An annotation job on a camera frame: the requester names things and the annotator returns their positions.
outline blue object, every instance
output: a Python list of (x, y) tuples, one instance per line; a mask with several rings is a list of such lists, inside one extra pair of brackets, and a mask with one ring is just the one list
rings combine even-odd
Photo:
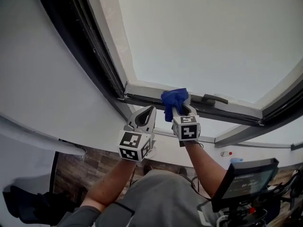
[(241, 162), (241, 161), (243, 161), (242, 158), (231, 158), (231, 163)]
[(188, 92), (186, 88), (175, 89), (162, 93), (161, 99), (165, 105), (165, 121), (171, 122), (172, 107), (176, 107), (178, 111), (183, 114), (182, 104), (188, 99)]

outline wood plank floor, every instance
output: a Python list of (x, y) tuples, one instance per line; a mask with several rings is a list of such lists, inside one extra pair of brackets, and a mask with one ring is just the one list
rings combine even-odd
[[(67, 191), (68, 195), (74, 202), (77, 201), (77, 197), (81, 191), (84, 193), (81, 197), (82, 200), (85, 197), (87, 190), (94, 184), (94, 182), (108, 173), (120, 159), (117, 153), (89, 147), (84, 147), (84, 149), (87, 153), (82, 157), (59, 153), (56, 166), (54, 193)], [(133, 181), (143, 177), (143, 165), (145, 164), (151, 165), (154, 169), (168, 170), (174, 173), (177, 173), (182, 167), (178, 165), (146, 160), (145, 162), (142, 162), (141, 166), (136, 167)], [(271, 184), (278, 184), (280, 182), (286, 183), (291, 178), (293, 171), (298, 169), (298, 167), (299, 165), (280, 168), (278, 174)], [(196, 173), (192, 167), (186, 167), (186, 170), (190, 179), (196, 176)], [(129, 182), (125, 186), (119, 198), (124, 196), (128, 187)], [(199, 187), (199, 192), (202, 195), (207, 196), (207, 193), (205, 193), (201, 185)], [(269, 226), (282, 226), (284, 219), (288, 215), (289, 203), (282, 203), (280, 215), (274, 219)]]

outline shoe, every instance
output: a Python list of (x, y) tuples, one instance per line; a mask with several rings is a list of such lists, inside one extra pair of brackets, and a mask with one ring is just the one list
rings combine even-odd
[(184, 167), (182, 167), (178, 171), (178, 174), (187, 177), (187, 170)]
[(152, 170), (151, 165), (145, 165), (145, 166), (143, 167), (143, 174), (144, 174), (144, 176), (145, 176), (149, 171), (151, 171), (151, 170)]

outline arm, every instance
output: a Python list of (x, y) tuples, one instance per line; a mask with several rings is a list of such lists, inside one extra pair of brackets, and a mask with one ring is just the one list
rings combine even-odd
[(102, 212), (118, 198), (135, 167), (134, 161), (120, 160), (105, 177), (91, 187), (81, 206), (92, 206)]
[(184, 143), (200, 183), (212, 198), (219, 188), (226, 170), (216, 163), (198, 144), (186, 141)]

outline display screen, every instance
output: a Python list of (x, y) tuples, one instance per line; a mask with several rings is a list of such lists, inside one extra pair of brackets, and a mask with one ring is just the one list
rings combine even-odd
[(273, 170), (236, 176), (222, 199), (254, 194), (262, 190)]

